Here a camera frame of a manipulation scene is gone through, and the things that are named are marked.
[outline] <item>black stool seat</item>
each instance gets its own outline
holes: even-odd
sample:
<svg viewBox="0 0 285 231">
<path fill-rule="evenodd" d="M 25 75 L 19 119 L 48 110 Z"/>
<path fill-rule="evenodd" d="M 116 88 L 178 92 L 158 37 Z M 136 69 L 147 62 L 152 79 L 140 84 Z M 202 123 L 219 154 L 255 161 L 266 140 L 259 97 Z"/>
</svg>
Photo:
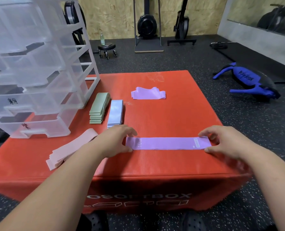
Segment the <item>black stool seat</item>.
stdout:
<svg viewBox="0 0 285 231">
<path fill-rule="evenodd" d="M 100 58 L 103 58 L 103 55 L 101 54 L 101 51 L 104 51 L 106 59 L 109 59 L 107 50 L 112 50 L 113 53 L 114 53 L 114 56 L 117 57 L 117 52 L 114 50 L 115 47 L 116 47 L 116 45 L 112 44 L 112 43 L 106 43 L 105 45 L 99 45 L 98 49 L 99 49 Z"/>
<path fill-rule="evenodd" d="M 108 43 L 108 44 L 106 44 L 106 45 L 99 45 L 99 46 L 98 46 L 98 49 L 99 49 L 99 50 L 112 50 L 112 49 L 114 49 L 115 47 L 116 47 L 116 45 Z"/>
</svg>

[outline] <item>speckled gym floor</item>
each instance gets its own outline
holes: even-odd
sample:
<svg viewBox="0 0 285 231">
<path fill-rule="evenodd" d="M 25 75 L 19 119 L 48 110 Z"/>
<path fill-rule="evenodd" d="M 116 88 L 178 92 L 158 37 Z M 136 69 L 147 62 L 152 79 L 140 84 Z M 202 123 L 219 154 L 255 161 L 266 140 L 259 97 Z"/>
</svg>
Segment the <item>speckled gym floor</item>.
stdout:
<svg viewBox="0 0 285 231">
<path fill-rule="evenodd" d="M 231 95 L 239 85 L 229 76 L 212 80 L 212 73 L 230 61 L 209 47 L 227 41 L 217 35 L 195 36 L 191 44 L 167 46 L 163 53 L 134 53 L 134 39 L 116 39 L 118 57 L 95 56 L 100 73 L 188 70 L 224 125 L 234 126 L 254 142 L 274 151 L 285 160 L 285 84 L 277 85 L 282 95 L 270 103 L 258 103 L 251 96 Z M 91 45 L 96 49 L 98 42 Z M 17 202 L 0 195 L 0 221 Z M 255 181 L 246 183 L 213 208 L 199 212 L 209 231 L 264 230 L 273 223 L 269 209 Z M 148 214 L 108 214 L 110 230 L 180 230 L 181 212 Z"/>
</svg>

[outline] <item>plywood wall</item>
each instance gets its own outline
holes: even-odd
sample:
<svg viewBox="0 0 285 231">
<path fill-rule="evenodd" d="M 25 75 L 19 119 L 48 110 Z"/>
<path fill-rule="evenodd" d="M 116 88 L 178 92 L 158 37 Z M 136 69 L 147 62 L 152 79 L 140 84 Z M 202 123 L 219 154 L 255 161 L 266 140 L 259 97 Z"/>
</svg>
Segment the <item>plywood wall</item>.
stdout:
<svg viewBox="0 0 285 231">
<path fill-rule="evenodd" d="M 256 27 L 260 18 L 275 8 L 270 4 L 285 5 L 285 0 L 234 0 L 228 19 Z"/>
<path fill-rule="evenodd" d="M 89 39 L 134 38 L 133 0 L 78 0 L 87 22 Z M 216 34 L 227 0 L 188 0 L 188 35 Z M 143 0 L 136 2 L 136 26 L 144 14 Z M 160 0 L 162 36 L 174 36 L 173 26 L 182 0 Z M 158 0 L 150 0 L 150 14 L 158 23 Z"/>
</svg>

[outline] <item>person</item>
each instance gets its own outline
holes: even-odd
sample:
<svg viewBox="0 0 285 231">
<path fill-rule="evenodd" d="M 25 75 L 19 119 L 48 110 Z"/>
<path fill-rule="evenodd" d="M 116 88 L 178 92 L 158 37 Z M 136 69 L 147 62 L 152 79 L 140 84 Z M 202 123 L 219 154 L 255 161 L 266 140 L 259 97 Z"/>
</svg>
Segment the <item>person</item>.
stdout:
<svg viewBox="0 0 285 231">
<path fill-rule="evenodd" d="M 116 125 L 83 145 L 0 222 L 0 230 L 75 230 L 96 168 L 105 157 L 131 152 L 122 140 L 135 135 L 133 128 Z M 198 135 L 217 144 L 205 152 L 220 152 L 252 168 L 278 230 L 285 231 L 285 162 L 233 127 L 211 126 Z"/>
</svg>

